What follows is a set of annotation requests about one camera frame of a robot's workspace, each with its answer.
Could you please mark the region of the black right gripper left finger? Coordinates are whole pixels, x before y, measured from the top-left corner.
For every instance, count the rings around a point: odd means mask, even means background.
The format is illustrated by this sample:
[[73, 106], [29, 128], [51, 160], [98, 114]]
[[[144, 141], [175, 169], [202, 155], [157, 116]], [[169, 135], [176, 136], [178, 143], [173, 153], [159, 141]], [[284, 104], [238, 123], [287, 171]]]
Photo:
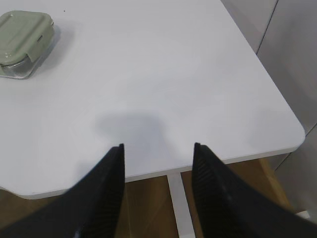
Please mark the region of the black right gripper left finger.
[[46, 207], [4, 228], [2, 238], [112, 238], [125, 187], [124, 145], [112, 147]]

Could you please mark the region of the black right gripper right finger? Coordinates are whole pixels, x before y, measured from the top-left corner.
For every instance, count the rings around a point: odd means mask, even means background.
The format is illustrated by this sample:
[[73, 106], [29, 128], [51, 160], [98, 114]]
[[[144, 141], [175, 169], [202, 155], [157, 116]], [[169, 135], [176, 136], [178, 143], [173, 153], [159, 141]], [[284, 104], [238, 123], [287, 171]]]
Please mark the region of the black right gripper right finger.
[[276, 205], [195, 143], [193, 196], [206, 238], [315, 238], [316, 224]]

